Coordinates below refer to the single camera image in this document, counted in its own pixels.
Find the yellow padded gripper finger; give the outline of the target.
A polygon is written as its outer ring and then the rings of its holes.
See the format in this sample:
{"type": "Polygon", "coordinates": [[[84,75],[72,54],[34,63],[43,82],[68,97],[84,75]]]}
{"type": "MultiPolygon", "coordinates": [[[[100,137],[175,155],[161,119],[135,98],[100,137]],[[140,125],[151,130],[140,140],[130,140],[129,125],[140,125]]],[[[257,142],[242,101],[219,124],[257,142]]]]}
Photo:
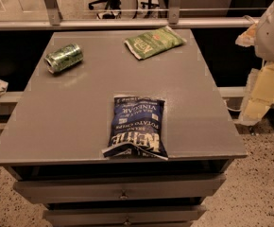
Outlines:
{"type": "Polygon", "coordinates": [[[254,46],[255,37],[256,37],[256,28],[257,24],[251,25],[246,31],[240,34],[235,43],[240,46],[250,47],[254,46]]]}
{"type": "Polygon", "coordinates": [[[268,61],[261,69],[248,75],[246,94],[242,100],[238,123],[254,126],[262,120],[274,104],[274,62],[268,61]]]}

